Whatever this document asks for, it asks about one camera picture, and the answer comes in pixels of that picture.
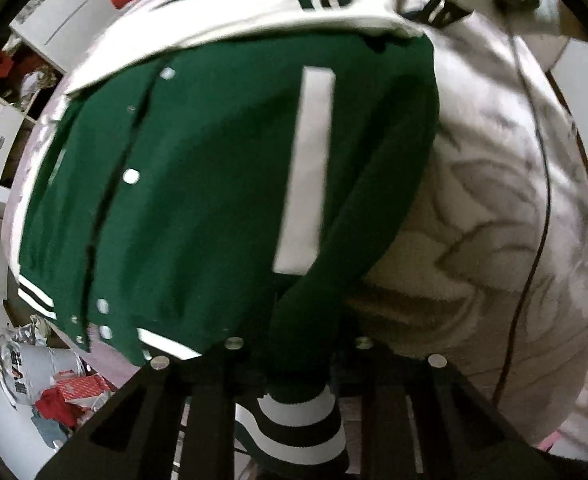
striped cuff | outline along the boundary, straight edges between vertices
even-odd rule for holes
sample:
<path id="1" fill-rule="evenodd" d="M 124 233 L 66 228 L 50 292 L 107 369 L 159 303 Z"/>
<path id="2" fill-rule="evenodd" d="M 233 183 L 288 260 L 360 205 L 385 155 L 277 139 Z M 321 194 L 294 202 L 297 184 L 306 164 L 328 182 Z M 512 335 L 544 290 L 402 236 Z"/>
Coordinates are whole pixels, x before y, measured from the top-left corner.
<path id="1" fill-rule="evenodd" d="M 54 300 L 24 276 L 18 277 L 18 296 L 42 316 L 56 319 Z"/>
<path id="2" fill-rule="evenodd" d="M 236 404 L 238 440 L 265 469 L 288 478 L 327 478 L 349 467 L 345 431 L 328 387 L 298 404 L 244 398 Z"/>

metal bolt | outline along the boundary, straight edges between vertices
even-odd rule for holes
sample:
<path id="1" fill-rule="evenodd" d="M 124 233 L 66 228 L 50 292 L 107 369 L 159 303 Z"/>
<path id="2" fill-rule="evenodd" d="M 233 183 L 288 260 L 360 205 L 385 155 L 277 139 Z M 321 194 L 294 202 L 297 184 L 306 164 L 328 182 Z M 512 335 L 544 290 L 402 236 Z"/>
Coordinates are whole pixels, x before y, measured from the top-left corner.
<path id="1" fill-rule="evenodd" d="M 427 358 L 429 366 L 432 368 L 445 368 L 448 365 L 448 360 L 440 354 L 432 354 Z"/>
<path id="2" fill-rule="evenodd" d="M 245 341 L 243 341 L 242 337 L 229 337 L 225 341 L 225 348 L 228 350 L 240 350 L 244 344 Z"/>
<path id="3" fill-rule="evenodd" d="M 170 365 L 170 359 L 165 355 L 157 355 L 151 363 L 154 370 L 165 370 Z"/>
<path id="4" fill-rule="evenodd" d="M 367 336 L 361 336 L 356 338 L 356 348 L 359 350 L 369 350 L 374 346 L 374 342 Z"/>

clutter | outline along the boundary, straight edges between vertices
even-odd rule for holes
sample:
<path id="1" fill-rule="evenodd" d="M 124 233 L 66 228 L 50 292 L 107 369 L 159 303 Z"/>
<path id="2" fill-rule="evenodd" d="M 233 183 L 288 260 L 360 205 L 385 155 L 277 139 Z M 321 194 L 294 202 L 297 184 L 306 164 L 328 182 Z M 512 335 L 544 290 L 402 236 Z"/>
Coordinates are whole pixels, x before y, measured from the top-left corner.
<path id="1" fill-rule="evenodd" d="M 33 405 L 52 386 L 52 377 L 67 370 L 84 375 L 73 351 L 19 343 L 0 335 L 0 387 L 12 406 Z"/>
<path id="2" fill-rule="evenodd" d="M 27 110 L 32 97 L 36 92 L 45 88 L 51 88 L 58 82 L 54 69 L 44 64 L 34 72 L 28 73 L 20 84 L 20 109 Z"/>
<path id="3" fill-rule="evenodd" d="M 45 390 L 34 404 L 44 418 L 57 420 L 68 428 L 75 428 L 78 419 L 84 415 L 84 410 L 75 404 L 64 402 L 64 397 L 58 388 Z"/>
<path id="4" fill-rule="evenodd" d="M 11 406 L 32 406 L 31 421 L 47 446 L 58 450 L 101 409 L 114 386 L 69 349 L 46 346 L 50 327 L 40 316 L 0 333 L 0 388 Z"/>
<path id="5" fill-rule="evenodd" d="M 20 39 L 20 37 L 12 32 L 10 38 L 7 40 L 7 43 L 4 44 L 2 51 L 7 56 L 11 57 L 14 54 L 16 54 L 16 51 L 19 49 L 21 44 L 22 40 Z"/>
<path id="6" fill-rule="evenodd" d="M 56 449 L 55 443 L 58 441 L 62 444 L 69 438 L 68 430 L 56 420 L 50 420 L 43 417 L 36 408 L 31 409 L 31 421 L 40 433 L 45 444 L 50 448 Z"/>

white snap button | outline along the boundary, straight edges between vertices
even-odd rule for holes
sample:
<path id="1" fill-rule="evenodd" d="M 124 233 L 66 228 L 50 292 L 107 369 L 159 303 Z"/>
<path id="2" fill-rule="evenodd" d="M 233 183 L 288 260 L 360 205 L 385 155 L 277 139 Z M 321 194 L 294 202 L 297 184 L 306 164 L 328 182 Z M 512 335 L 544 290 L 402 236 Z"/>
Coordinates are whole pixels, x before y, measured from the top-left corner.
<path id="1" fill-rule="evenodd" d="M 101 314 L 109 314 L 109 303 L 107 303 L 107 300 L 103 300 L 103 298 L 96 300 L 96 308 Z"/>
<path id="2" fill-rule="evenodd" d="M 152 359 L 151 364 L 154 370 L 165 370 L 170 365 L 170 359 L 165 355 L 158 355 Z"/>
<path id="3" fill-rule="evenodd" d="M 111 329 L 107 325 L 102 325 L 98 331 L 100 332 L 100 337 L 103 339 L 111 339 L 112 332 Z"/>
<path id="4" fill-rule="evenodd" d="M 125 173 L 123 173 L 123 181 L 126 184 L 135 184 L 136 182 L 138 182 L 139 178 L 140 173 L 136 170 L 132 170 L 131 168 L 125 170 Z"/>
<path id="5" fill-rule="evenodd" d="M 161 77 L 165 80 L 169 80 L 176 75 L 176 71 L 171 66 L 166 66 L 161 71 Z"/>
<path id="6" fill-rule="evenodd" d="M 240 350 L 244 344 L 242 337 L 229 337 L 225 340 L 225 348 L 228 350 Z"/>
<path id="7" fill-rule="evenodd" d="M 427 358 L 429 366 L 433 368 L 445 368 L 448 365 L 448 360 L 440 354 L 432 354 Z"/>

black cable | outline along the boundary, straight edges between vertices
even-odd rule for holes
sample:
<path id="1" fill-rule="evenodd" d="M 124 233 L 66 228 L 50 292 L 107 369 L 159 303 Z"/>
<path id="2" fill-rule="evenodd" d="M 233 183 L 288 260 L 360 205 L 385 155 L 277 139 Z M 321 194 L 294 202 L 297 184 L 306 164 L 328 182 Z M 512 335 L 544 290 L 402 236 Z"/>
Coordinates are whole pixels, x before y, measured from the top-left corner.
<path id="1" fill-rule="evenodd" d="M 492 403 L 494 406 L 498 406 L 498 403 L 501 401 L 501 397 L 503 396 L 503 391 L 505 389 L 505 384 L 507 382 L 507 376 L 510 373 L 510 368 L 512 367 L 512 360 L 514 358 L 514 346 L 516 343 L 516 328 L 519 324 L 520 314 L 522 314 L 523 307 L 525 305 L 525 299 L 527 298 L 528 292 L 532 287 L 532 281 L 534 280 L 534 274 L 536 274 L 536 269 L 538 269 L 538 263 L 540 258 L 543 254 L 543 248 L 545 247 L 545 242 L 548 239 L 548 231 L 549 231 L 549 219 L 551 217 L 552 212 L 552 187 L 549 178 L 549 162 L 548 162 L 548 152 L 545 148 L 545 143 L 543 141 L 543 135 L 540 131 L 540 122 L 538 121 L 538 114 L 536 113 L 536 105 L 534 103 L 534 98 L 532 96 L 532 90 L 525 79 L 525 74 L 523 72 L 522 64 L 520 63 L 520 56 L 516 47 L 516 39 L 514 38 L 514 34 L 512 33 L 509 20 L 507 21 L 508 25 L 508 36 L 510 39 L 510 47 L 512 48 L 512 54 L 514 56 L 514 63 L 516 64 L 516 72 L 519 75 L 520 84 L 525 91 L 525 96 L 528 99 L 528 103 L 530 104 L 530 108 L 532 109 L 532 117 L 534 119 L 534 127 L 535 127 L 535 135 L 536 141 L 538 142 L 538 149 L 540 150 L 540 158 L 543 162 L 543 172 L 545 174 L 545 185 L 546 185 L 546 209 L 545 209 L 545 222 L 543 224 L 543 232 L 540 235 L 540 242 L 538 243 L 538 250 L 536 251 L 536 255 L 534 256 L 534 261 L 532 263 L 532 268 L 530 269 L 530 273 L 528 275 L 527 280 L 525 281 L 525 285 L 523 287 L 522 292 L 520 293 L 519 303 L 516 304 L 516 310 L 514 311 L 514 317 L 512 318 L 512 324 L 510 326 L 510 332 L 507 338 L 507 349 L 505 351 L 505 358 L 503 360 L 503 369 L 501 369 L 501 375 L 499 376 L 498 382 L 496 383 L 496 387 L 494 388 L 494 394 L 492 395 Z"/>

